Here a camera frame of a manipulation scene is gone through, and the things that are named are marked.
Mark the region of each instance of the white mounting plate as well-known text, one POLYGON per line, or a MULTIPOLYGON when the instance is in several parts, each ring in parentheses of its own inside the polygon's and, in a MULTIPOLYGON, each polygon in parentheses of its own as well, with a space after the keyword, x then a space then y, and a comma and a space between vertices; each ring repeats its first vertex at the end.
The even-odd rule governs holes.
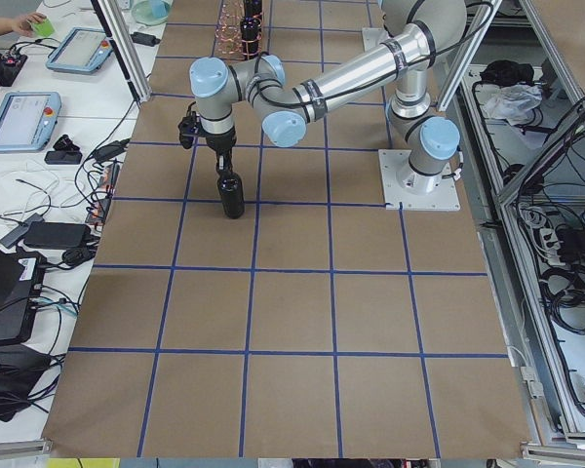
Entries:
POLYGON ((379 42, 379 38, 384 35, 386 38, 388 37, 385 29, 379 27, 363 27, 362 40, 364 41, 364 52, 375 48, 379 42))
MULTIPOLYGON (((410 151, 395 149, 379 150, 381 181, 383 182, 383 199, 387 210, 398 210, 403 204, 404 210, 425 212, 458 212, 459 198, 452 178, 443 178, 440 185, 428 195, 415 195, 407 192, 397 181, 397 169, 408 159, 410 151)), ((451 173, 447 164, 443 175, 451 173)))

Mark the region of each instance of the white robotic arm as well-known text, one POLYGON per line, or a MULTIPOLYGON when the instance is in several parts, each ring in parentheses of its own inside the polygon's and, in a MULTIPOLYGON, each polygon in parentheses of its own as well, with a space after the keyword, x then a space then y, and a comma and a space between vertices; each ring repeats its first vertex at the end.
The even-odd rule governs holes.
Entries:
POLYGON ((424 181, 412 183, 408 175, 407 184, 424 194, 442 172, 455 153, 459 132, 451 121, 428 115, 426 70, 439 52, 459 41, 466 7, 463 0, 378 1, 390 37, 292 89, 284 89, 284 67, 275 56, 261 55, 229 66, 219 58, 199 58, 191 65, 199 118, 195 111, 187 113, 179 125, 180 141, 190 147, 192 138, 202 136, 216 152, 219 193, 229 217, 243 213, 242 183, 231 164, 236 142, 232 105, 241 100, 250 103, 275 145, 289 147, 303 139, 307 124, 397 80, 386 115, 412 146, 409 168, 414 178, 418 175, 424 181))

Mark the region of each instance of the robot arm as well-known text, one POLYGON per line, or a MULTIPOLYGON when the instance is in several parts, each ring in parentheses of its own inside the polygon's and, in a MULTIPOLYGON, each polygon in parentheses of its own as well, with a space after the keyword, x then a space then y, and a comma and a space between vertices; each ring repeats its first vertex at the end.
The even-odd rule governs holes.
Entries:
POLYGON ((235 102, 247 100, 269 139, 277 146, 289 147, 303 139, 307 124, 397 80, 397 92, 390 99, 386 114, 413 147, 412 156, 422 158, 418 164, 421 172, 430 175, 439 167, 439 173, 446 163, 446 154, 454 154, 459 134, 456 128, 449 129, 449 126, 454 127, 453 123, 436 122, 434 133, 440 132, 441 141, 430 140, 428 144, 420 141, 421 120, 429 118, 425 114, 430 107, 426 70, 434 64, 438 51, 459 40, 466 23, 464 2, 378 1, 385 13, 384 28, 389 38, 372 50, 289 90, 284 89, 284 67, 275 56, 260 56, 229 66, 219 58, 196 60, 190 67, 189 77, 200 119, 198 123, 196 113, 189 112, 180 124, 180 140, 182 135, 185 141, 191 135, 205 137, 208 146, 217 154, 219 174, 223 171, 233 175, 231 149, 236 137, 232 105, 235 102), (442 146, 438 153, 442 162, 434 163, 437 158, 431 154, 429 159, 428 153, 430 147, 433 153, 438 143, 442 146))

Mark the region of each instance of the tiled tabletop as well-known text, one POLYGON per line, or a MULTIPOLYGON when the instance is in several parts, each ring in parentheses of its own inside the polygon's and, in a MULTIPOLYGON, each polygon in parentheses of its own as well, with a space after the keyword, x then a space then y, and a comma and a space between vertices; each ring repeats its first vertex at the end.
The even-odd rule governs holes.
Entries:
MULTIPOLYGON (((247 206, 224 216, 213 153, 176 129, 219 8, 174 2, 45 430, 56 455, 515 457, 529 435, 467 201, 384 209, 383 92, 294 149, 237 104, 247 206)), ((360 53, 381 12, 264 17, 294 84, 360 53)))

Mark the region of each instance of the blue tablet device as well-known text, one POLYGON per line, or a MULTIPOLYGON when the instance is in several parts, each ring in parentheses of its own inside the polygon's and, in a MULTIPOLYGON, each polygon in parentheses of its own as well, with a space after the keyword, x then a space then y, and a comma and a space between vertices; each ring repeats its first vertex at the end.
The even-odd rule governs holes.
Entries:
POLYGON ((111 52, 104 31, 74 27, 48 56, 46 66, 53 71, 90 75, 101 67, 111 52))
POLYGON ((0 153, 43 149, 59 111, 59 93, 7 93, 0 106, 0 153))

